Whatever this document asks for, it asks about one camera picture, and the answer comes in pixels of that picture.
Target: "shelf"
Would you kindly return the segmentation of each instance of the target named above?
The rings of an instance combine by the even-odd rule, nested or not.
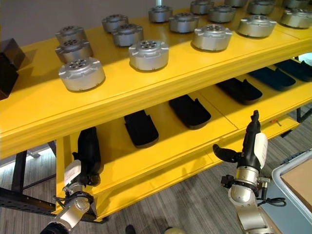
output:
[[[262,132],[264,132],[268,138],[272,138],[289,129],[294,129],[299,125],[290,117],[279,118],[279,124],[277,122],[267,123],[261,127]],[[241,132],[233,138],[220,141],[220,145],[222,147],[228,147],[239,151],[242,148],[243,137],[244,133]],[[143,178],[136,179],[131,184],[126,184],[119,188],[101,193],[96,197],[98,213],[97,221],[101,221],[102,218],[122,208],[219,163],[221,163],[221,160],[218,159],[209,148],[207,152],[203,151],[190,157],[186,157],[174,165],[160,169],[159,171]],[[61,190],[58,187],[57,195],[62,195]],[[56,213],[60,210],[61,207],[57,206]]]
[[[239,80],[247,79],[249,83],[259,89],[263,96],[252,105],[242,105],[225,94],[216,85],[206,87],[199,92],[218,111],[220,111],[238,129],[244,129],[250,121],[254,110],[260,113],[260,122],[266,123],[282,116],[312,100],[312,82],[303,82],[298,79],[287,91],[276,91],[248,74],[236,77]]]
[[[212,118],[198,130],[188,130],[176,117],[168,102],[145,110],[159,132],[158,142],[146,149],[137,149],[128,135],[122,118],[97,126],[101,162],[104,170],[100,173],[101,183],[96,187],[87,186],[93,195],[105,190],[131,183],[154,171],[174,164],[185,156],[203,151],[223,136],[237,130],[198,92],[189,94],[198,98]],[[77,151],[80,132],[57,140],[57,187],[64,187],[63,175],[66,166],[73,160],[71,152]]]
[[[225,25],[235,30],[244,15],[238,9],[234,22]],[[62,64],[55,38],[22,47],[27,59],[10,97],[0,101],[0,159],[311,50],[312,29],[289,33],[278,26],[264,39],[234,32],[225,51],[209,53],[190,45],[192,33],[169,32],[168,23],[151,24],[147,17],[130,22],[143,26],[146,39],[168,43],[168,65],[138,72],[129,66],[127,48],[114,46],[101,26],[86,30],[106,74],[106,81],[88,92],[69,92],[58,78]],[[202,18],[199,25],[205,24]]]

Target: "black plastic tray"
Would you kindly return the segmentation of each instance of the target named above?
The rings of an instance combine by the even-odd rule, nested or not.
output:
[[[137,148],[147,148],[157,142],[158,131],[144,110],[127,115],[124,119],[131,141]]]
[[[288,90],[296,83],[293,78],[283,73],[278,68],[274,71],[268,67],[264,67],[253,72],[249,72],[249,74],[259,81],[279,91]]]
[[[170,100],[169,105],[182,123],[192,130],[204,127],[211,118],[198,99],[193,101],[188,95]]]
[[[262,92],[248,83],[246,79],[241,82],[232,78],[218,83],[217,86],[243,105],[253,104],[262,97]]]
[[[286,61],[278,62],[275,65],[278,68],[296,77],[297,79],[300,79],[304,82],[312,81],[312,67],[306,64],[304,61],[299,63],[292,59],[289,59]]]

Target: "metal cap with holes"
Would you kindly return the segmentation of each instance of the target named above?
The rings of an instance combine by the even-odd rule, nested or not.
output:
[[[121,14],[114,14],[105,17],[102,20],[103,28],[106,32],[110,33],[113,30],[117,29],[119,26],[129,23],[128,17]]]
[[[236,9],[229,5],[216,6],[209,10],[208,20],[212,22],[225,23],[234,19]]]
[[[267,16],[254,15],[240,20],[237,32],[255,38],[263,38],[270,35],[276,25],[276,21]]]
[[[309,28],[312,24],[312,11],[307,9],[286,10],[281,23],[292,28]]]
[[[282,6],[290,9],[304,9],[309,5],[309,0],[284,0]]]
[[[143,40],[143,28],[133,23],[123,24],[112,35],[115,45],[130,46]]]
[[[172,16],[172,8],[165,5],[159,5],[151,8],[148,12],[150,22],[162,23],[167,22]]]
[[[202,50],[218,51],[228,47],[232,32],[218,24],[208,24],[194,30],[192,44]]]
[[[87,40],[68,40],[55,49],[56,54],[63,63],[77,59],[88,58],[93,55],[90,43]]]
[[[167,65],[168,45],[159,40],[143,40],[129,47],[130,64],[142,71],[151,71]]]
[[[58,75],[71,91],[88,90],[105,80],[100,61],[92,57],[74,60],[61,66]]]
[[[55,37],[58,39],[60,44],[63,44],[68,40],[87,40],[87,36],[82,27],[78,26],[66,26],[55,33]]]
[[[179,13],[169,18],[169,29],[177,33],[189,33],[198,26],[199,16],[192,13]]]
[[[246,5],[247,0],[224,0],[225,5],[229,5],[232,7],[243,7]]]
[[[249,2],[247,12],[254,15],[268,15],[271,14],[275,5],[274,0],[254,0]]]
[[[214,2],[210,0],[195,0],[191,2],[191,12],[197,15],[205,15],[213,8]]]

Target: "black cable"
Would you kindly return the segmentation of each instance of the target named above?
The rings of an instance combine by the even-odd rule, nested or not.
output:
[[[258,203],[258,206],[261,206],[262,204],[265,204],[265,203],[268,203],[272,206],[277,206],[277,207],[286,206],[286,201],[285,201],[285,198],[283,197],[266,198],[267,189],[268,188],[262,188],[261,198],[257,198],[257,200],[262,200],[262,202]]]

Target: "cardboard box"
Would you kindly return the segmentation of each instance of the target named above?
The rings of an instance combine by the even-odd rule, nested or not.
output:
[[[283,174],[281,178],[312,212],[312,159]]]

